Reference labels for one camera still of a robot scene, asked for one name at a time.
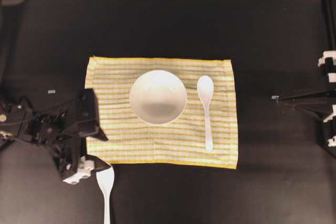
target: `striped cloth napkin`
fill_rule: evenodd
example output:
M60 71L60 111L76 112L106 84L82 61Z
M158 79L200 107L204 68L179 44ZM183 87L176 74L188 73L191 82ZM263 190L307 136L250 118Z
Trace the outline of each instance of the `striped cloth napkin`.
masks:
M183 114L165 126L144 123L129 104L134 81L154 69L175 74L187 90ZM214 81L211 152L205 150L204 110L197 93L197 81L205 74ZM235 169L238 125L234 84L230 60L91 57L85 87L96 93L100 125L109 141L88 137L88 154L111 164L170 163Z

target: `black tabletop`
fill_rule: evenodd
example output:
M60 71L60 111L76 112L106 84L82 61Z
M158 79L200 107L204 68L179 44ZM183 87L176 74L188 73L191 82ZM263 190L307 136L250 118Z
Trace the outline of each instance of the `black tabletop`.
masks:
M232 60L237 170L115 165L116 224L336 221L319 122L270 99L319 77L321 0L28 0L3 15L15 31L6 91L36 109L84 88L92 55ZM103 196L95 176L63 183L45 149L14 143L0 153L0 223L103 223Z

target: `white spoon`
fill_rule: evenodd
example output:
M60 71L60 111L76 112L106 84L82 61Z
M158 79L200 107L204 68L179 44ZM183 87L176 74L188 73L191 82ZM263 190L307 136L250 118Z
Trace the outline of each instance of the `white spoon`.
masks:
M97 182L104 195L104 224L110 224L110 194L114 183L114 170L111 166L96 173Z
M199 99L201 100L204 108L205 116L205 149L212 151L213 142L211 134L211 124L209 115L209 105L214 93L214 82L209 76L201 76L197 83L197 91Z

